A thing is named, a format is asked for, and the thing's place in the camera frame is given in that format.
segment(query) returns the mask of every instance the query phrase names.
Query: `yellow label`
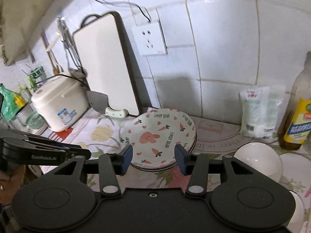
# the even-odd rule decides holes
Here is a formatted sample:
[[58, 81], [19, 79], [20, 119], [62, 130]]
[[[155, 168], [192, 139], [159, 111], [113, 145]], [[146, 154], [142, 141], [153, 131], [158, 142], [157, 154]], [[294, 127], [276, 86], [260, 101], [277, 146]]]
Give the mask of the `yellow label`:
[[311, 100], [299, 99], [296, 111], [290, 122], [284, 140], [302, 144], [311, 130]]
[[16, 105], [19, 108], [21, 108], [22, 106], [24, 106], [26, 104], [25, 100], [20, 95], [15, 95], [15, 99], [14, 100], [15, 100]]

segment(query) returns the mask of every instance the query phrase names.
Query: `bowl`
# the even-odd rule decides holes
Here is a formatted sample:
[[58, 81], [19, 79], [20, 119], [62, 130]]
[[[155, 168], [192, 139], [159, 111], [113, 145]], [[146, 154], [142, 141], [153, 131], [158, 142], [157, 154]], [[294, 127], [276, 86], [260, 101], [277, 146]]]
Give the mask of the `bowl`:
[[34, 110], [26, 119], [26, 125], [34, 130], [40, 129], [45, 123], [46, 121], [44, 118], [39, 115], [36, 110]]
[[282, 177], [283, 165], [279, 155], [264, 143], [245, 144], [236, 151], [234, 157], [276, 182]]
[[299, 233], [304, 222], [304, 203], [301, 197], [293, 191], [290, 191], [296, 202], [295, 212], [287, 225], [287, 229], [292, 233]]

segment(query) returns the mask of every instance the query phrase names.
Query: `cutting board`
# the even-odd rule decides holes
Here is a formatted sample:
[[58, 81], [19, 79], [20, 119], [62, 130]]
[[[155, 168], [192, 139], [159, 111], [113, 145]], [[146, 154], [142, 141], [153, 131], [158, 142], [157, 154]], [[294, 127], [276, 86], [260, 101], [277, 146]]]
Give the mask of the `cutting board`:
[[73, 38], [91, 91], [108, 95], [114, 110], [140, 114], [121, 16], [111, 11], [74, 32]]

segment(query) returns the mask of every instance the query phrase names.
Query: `white cutting board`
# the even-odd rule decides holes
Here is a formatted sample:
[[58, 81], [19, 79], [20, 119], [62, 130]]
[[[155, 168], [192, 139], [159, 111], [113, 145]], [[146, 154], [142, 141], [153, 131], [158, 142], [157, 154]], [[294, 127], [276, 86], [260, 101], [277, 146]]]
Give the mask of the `white cutting board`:
[[115, 17], [110, 13], [103, 15], [76, 31], [73, 38], [87, 71], [90, 90], [108, 95], [112, 109], [126, 109], [130, 115], [138, 116], [139, 107]]

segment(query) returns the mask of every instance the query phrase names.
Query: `metal screw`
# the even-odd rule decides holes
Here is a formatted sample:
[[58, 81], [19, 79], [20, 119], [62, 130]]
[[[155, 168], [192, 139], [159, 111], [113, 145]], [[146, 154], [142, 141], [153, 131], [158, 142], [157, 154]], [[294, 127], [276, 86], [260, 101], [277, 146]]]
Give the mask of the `metal screw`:
[[193, 194], [199, 194], [204, 191], [204, 188], [201, 186], [191, 186], [188, 188], [188, 191], [193, 193]]
[[116, 186], [105, 186], [103, 192], [106, 194], [114, 194], [119, 190]]
[[155, 197], [157, 197], [158, 195], [156, 194], [156, 193], [151, 193], [151, 194], [149, 194], [149, 197], [151, 197], [151, 198], [155, 198]]

